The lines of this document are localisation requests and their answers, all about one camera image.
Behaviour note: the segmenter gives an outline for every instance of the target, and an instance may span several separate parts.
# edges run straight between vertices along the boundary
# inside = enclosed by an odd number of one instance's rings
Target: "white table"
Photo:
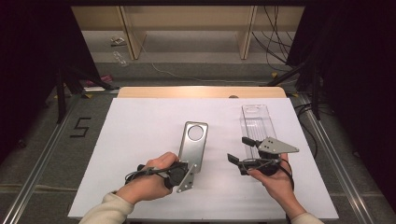
[[[69,216],[82,218],[103,196],[124,184],[136,166],[179,151],[186,121],[209,125],[201,173],[194,188],[155,202],[136,205],[128,216],[151,221],[270,221],[285,213],[260,182],[241,176],[227,153],[243,159],[239,118],[242,105],[267,105],[279,140],[296,146],[290,154],[295,193],[301,204],[322,219],[337,213],[287,98],[166,99],[117,98],[109,109]]]

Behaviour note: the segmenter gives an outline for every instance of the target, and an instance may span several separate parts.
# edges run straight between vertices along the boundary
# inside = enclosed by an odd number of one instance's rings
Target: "floor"
[[[110,39],[114,35],[122,36],[122,33],[84,32],[84,35],[99,73],[113,76],[112,85],[115,86],[257,86],[271,81],[273,76],[283,74],[284,71],[280,70],[290,69],[273,56],[266,54],[254,39],[251,41],[248,58],[240,60],[233,32],[150,32],[143,43],[144,51],[135,61],[129,59],[125,47],[110,47]],[[256,35],[267,46],[268,41],[263,34]],[[281,34],[281,39],[285,44],[291,43],[287,34]],[[278,44],[272,43],[270,49],[277,56],[283,57]],[[127,66],[118,64],[114,51],[120,53],[123,60],[128,63]],[[290,93],[293,105],[301,105],[304,103],[303,94],[296,92],[293,87],[296,78],[292,77],[285,81],[281,87],[285,92]],[[48,141],[56,129],[55,95],[54,92],[49,97],[48,107],[43,108],[31,131],[25,136],[27,147],[17,148],[0,165],[1,218],[7,214],[21,186],[35,169],[35,163],[47,148]],[[84,176],[84,167],[88,165],[96,139],[106,119],[106,112],[114,97],[117,95],[111,92],[95,92],[82,98],[76,96],[67,98],[71,109],[68,121],[64,124],[61,135],[49,154],[35,190],[23,207],[23,213],[18,217],[20,223],[78,223],[77,220],[67,217],[68,209]],[[309,132],[304,131],[305,136],[313,154],[316,145],[318,146],[316,162],[340,217],[338,220],[326,220],[325,223],[364,223],[354,211],[345,187],[340,184],[339,175],[333,169],[325,145],[315,134],[314,123],[308,113],[301,116],[302,124],[309,130]],[[372,221],[367,223],[395,223],[394,212],[359,157],[353,154],[354,148],[349,143],[336,115],[325,104],[320,107],[320,115],[320,124],[325,128],[350,181],[363,199],[372,218]],[[89,126],[90,129],[83,138],[70,138],[71,135],[81,134],[81,130],[75,129],[79,118],[91,118],[81,121],[84,122],[81,124]]]

